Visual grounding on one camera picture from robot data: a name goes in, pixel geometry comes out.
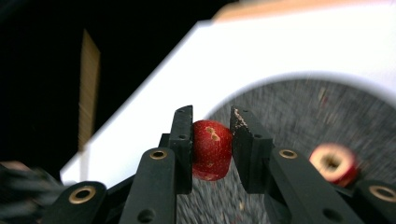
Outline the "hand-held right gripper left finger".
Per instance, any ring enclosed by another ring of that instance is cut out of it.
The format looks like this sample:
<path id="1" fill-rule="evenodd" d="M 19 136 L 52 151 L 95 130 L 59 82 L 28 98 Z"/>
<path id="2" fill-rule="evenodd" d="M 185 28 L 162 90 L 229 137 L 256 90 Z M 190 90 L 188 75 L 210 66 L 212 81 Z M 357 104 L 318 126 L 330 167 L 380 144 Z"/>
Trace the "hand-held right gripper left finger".
<path id="1" fill-rule="evenodd" d="M 191 105 L 175 111 L 168 146 L 176 155 L 177 194 L 190 194 L 192 189 L 192 111 Z"/>

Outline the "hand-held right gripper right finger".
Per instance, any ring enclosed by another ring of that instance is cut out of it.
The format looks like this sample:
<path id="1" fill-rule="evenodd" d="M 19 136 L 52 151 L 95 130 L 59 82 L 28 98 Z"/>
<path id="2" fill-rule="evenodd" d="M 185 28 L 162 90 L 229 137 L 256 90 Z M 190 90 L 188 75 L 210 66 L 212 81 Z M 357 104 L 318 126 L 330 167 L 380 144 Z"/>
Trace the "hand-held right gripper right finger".
<path id="1" fill-rule="evenodd" d="M 242 186 L 249 194 L 264 194 L 267 179 L 264 160 L 269 159 L 274 147 L 273 138 L 249 109 L 233 105 L 230 115 L 233 161 Z"/>

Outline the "red cored hawthorn fruit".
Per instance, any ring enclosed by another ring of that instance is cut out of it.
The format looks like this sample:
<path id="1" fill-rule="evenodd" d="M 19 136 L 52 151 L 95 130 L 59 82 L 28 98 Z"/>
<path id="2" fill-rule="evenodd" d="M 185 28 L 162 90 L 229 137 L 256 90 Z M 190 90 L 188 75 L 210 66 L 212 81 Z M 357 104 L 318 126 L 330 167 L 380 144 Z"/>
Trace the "red cored hawthorn fruit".
<path id="1" fill-rule="evenodd" d="M 309 161 L 326 181 L 340 187 L 350 185 L 359 173 L 356 154 L 350 148 L 335 143 L 317 146 Z"/>
<path id="2" fill-rule="evenodd" d="M 231 131 L 215 120 L 193 123 L 192 174 L 204 181 L 217 181 L 228 174 L 232 158 Z"/>

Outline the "dark speckled round plate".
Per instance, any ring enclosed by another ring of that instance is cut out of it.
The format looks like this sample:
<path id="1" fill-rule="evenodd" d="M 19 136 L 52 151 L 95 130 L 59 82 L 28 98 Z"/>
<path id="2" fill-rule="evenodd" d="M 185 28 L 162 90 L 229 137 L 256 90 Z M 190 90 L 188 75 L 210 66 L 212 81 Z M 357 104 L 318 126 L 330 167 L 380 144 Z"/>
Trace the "dark speckled round plate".
<path id="1" fill-rule="evenodd" d="M 355 151 L 361 177 L 396 186 L 396 108 L 348 85 L 317 79 L 266 84 L 235 96 L 207 116 L 227 124 L 232 105 L 250 109 L 278 147 L 305 156 L 323 143 Z M 177 197 L 177 224 L 270 224 L 264 197 L 247 194 L 232 166 L 219 181 L 193 181 Z"/>

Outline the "tan wooden strip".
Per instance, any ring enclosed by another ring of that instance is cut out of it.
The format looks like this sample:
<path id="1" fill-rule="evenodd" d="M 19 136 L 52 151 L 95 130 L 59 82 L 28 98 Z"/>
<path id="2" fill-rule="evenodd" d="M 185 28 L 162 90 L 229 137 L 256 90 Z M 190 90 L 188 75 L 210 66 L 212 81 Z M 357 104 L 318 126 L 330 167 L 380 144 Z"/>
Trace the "tan wooden strip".
<path id="1" fill-rule="evenodd" d="M 101 52 L 87 30 L 83 31 L 80 54 L 78 102 L 78 151 L 94 133 L 97 92 L 100 81 Z"/>

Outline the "wooden table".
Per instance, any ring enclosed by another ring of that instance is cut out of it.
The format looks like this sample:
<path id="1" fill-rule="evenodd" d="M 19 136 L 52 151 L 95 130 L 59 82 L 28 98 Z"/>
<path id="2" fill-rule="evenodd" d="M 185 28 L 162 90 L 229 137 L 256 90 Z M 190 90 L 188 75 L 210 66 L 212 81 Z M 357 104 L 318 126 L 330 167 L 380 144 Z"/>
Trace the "wooden table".
<path id="1" fill-rule="evenodd" d="M 396 0 L 260 0 L 238 2 L 222 7 L 212 21 L 235 21 L 317 9 L 377 6 L 381 4 L 395 5 Z"/>

